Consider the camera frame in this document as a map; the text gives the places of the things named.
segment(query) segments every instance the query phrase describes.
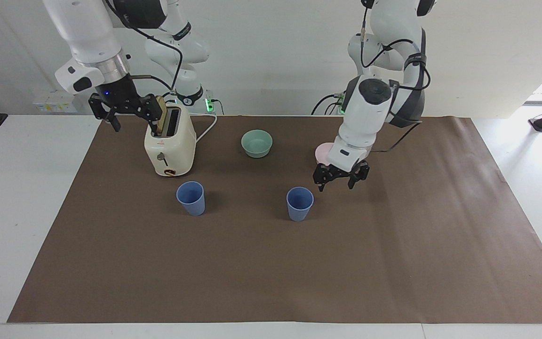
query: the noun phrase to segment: mint green bowl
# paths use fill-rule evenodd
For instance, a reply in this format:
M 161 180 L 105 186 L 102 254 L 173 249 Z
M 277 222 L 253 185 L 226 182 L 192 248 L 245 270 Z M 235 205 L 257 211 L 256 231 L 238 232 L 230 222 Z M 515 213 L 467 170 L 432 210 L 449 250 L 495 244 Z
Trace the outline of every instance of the mint green bowl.
M 249 157 L 258 159 L 269 154 L 273 138 L 262 129 L 254 129 L 241 137 L 241 146 Z

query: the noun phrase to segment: white tabletop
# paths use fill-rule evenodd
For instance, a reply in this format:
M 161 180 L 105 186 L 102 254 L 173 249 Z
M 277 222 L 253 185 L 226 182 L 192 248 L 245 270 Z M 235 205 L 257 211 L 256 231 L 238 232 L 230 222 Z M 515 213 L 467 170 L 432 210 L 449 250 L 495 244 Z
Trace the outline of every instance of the white tabletop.
M 542 135 L 526 122 L 540 113 L 525 107 L 509 120 L 475 123 L 542 240 Z M 0 127 L 0 338 L 542 337 L 542 325 L 4 324 L 98 125 L 91 116 L 11 116 Z

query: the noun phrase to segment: blue object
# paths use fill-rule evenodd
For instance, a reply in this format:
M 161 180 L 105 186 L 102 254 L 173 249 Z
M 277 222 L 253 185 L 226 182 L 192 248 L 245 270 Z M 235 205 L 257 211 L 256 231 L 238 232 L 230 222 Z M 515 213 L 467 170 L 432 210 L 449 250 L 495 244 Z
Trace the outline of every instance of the blue object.
M 293 221 L 303 221 L 315 201 L 312 193 L 305 187 L 294 187 L 286 196 L 288 214 Z
M 194 217 L 202 215 L 204 210 L 206 210 L 204 187 L 199 182 L 186 182 L 179 186 L 177 189 L 177 200 Z

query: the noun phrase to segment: brown tablecloth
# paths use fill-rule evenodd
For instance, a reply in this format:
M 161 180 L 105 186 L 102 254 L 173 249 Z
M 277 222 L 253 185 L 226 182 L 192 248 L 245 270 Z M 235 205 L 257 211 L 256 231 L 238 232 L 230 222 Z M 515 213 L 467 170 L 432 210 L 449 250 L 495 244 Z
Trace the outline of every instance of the brown tablecloth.
M 314 150 L 339 118 L 220 117 L 182 178 L 157 176 L 145 123 L 120 120 L 97 132 L 9 322 L 542 323 L 542 245 L 471 120 L 428 118 L 369 157 L 366 182 L 323 193 Z M 241 150 L 250 129 L 273 135 L 266 158 Z M 175 200 L 187 180 L 202 217 Z M 294 186 L 316 198 L 303 223 Z

